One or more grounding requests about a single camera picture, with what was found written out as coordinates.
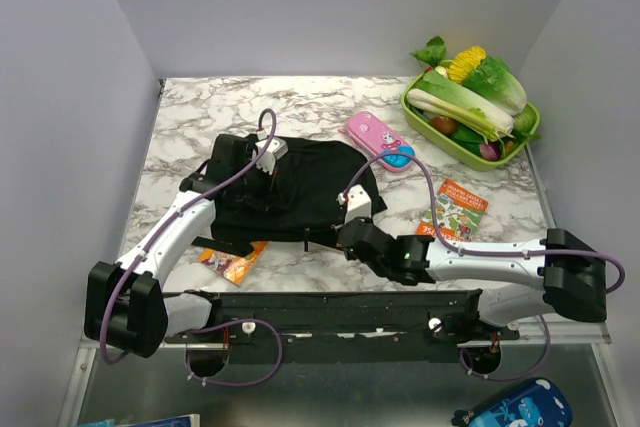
black bag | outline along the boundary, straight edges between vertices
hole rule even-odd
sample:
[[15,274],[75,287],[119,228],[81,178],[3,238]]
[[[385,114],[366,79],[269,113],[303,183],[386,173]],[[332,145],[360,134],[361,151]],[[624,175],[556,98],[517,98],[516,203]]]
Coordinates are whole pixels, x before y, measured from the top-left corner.
[[[259,195],[220,202],[216,198],[211,235],[218,250],[243,253],[248,242],[260,240],[304,242],[305,249],[308,242],[337,248],[337,229],[346,213],[338,194],[367,159],[343,142],[280,138],[287,143],[287,154],[278,160],[277,171]],[[257,140],[253,134],[247,139]],[[357,183],[371,197],[373,213],[386,209],[371,168]],[[246,253],[251,252],[250,245],[248,249]]]

white marble surface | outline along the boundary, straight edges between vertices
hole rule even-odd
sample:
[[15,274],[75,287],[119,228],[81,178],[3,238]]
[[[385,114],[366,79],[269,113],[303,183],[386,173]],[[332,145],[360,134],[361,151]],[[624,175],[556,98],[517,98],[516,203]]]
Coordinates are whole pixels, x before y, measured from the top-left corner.
[[[451,158],[405,122],[399,99],[410,78],[238,77],[170,79],[160,106],[130,220],[131,248],[159,220],[183,177],[210,156],[220,132],[244,136],[255,129],[266,107],[278,115],[278,134],[345,140],[347,119],[369,110],[399,132],[432,173],[436,188],[447,177],[489,201],[476,240],[526,240],[544,235],[545,221],[526,156],[504,168],[476,172]],[[412,166],[400,174],[374,166],[389,209],[376,222],[393,235],[413,233],[427,205],[427,185]],[[456,281],[405,287],[376,277],[366,266],[336,252],[302,244],[270,243],[236,287],[198,262],[190,248],[169,276],[165,291],[319,292],[467,289],[487,282]]]

gray wall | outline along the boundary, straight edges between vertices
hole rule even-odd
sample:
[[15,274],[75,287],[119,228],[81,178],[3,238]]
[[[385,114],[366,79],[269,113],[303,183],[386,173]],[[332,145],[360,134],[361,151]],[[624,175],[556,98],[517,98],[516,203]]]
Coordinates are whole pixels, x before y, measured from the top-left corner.
[[521,73],[542,112],[536,159],[559,224],[627,266],[609,327],[638,419],[639,26],[640,0],[561,0]]
[[446,33],[519,70],[558,0],[118,0],[162,76],[401,74]]
[[116,0],[0,0],[0,425],[55,425],[157,81]]

blue pencil case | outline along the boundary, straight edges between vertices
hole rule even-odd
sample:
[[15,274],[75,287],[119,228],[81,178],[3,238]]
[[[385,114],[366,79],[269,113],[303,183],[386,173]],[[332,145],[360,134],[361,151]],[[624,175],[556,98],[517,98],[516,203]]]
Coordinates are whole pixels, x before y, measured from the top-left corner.
[[569,427],[573,414],[556,385],[543,378],[529,379],[487,399],[471,410],[454,414],[456,427]]

green basket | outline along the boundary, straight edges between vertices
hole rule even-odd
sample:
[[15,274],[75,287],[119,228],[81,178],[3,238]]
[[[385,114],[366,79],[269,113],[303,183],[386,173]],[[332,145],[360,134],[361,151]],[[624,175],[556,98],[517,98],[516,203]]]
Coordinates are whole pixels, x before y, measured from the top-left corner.
[[[445,60],[442,62],[441,65],[443,65],[444,67],[447,67],[450,63],[451,61]],[[423,74],[420,74],[418,77],[416,77],[413,80],[413,82],[409,84],[409,87],[407,87],[407,89],[402,94],[402,98],[400,99],[400,102],[402,103],[404,116],[407,119],[407,123],[411,127],[413,127],[415,130],[421,133],[424,137],[426,137],[431,142],[433,142],[438,147],[440,147],[451,157],[459,160],[463,164],[468,165],[473,170],[478,170],[480,172],[487,172],[489,170],[493,170],[497,167],[500,167],[501,165],[506,164],[511,159],[513,159],[516,155],[518,155],[518,153],[524,148],[527,142],[522,142],[521,144],[518,144],[518,146],[513,150],[513,152],[507,155],[504,159],[498,160],[495,162],[490,162],[488,160],[484,160],[483,158],[478,157],[477,155],[469,152],[464,147],[461,147],[460,145],[456,144],[453,140],[451,140],[446,135],[441,134],[436,129],[431,127],[427,122],[427,120],[422,115],[414,112],[412,108],[409,106],[409,103],[407,102],[407,92],[409,92],[413,88],[415,83],[422,78],[422,75]],[[533,111],[536,114],[536,122],[535,124],[533,124],[533,127],[531,128],[531,132],[530,132],[530,134],[534,134],[536,129],[538,128],[538,125],[540,124],[540,113],[538,112],[538,109],[536,109],[535,106],[533,106],[531,103],[529,103],[529,106],[533,109]]]

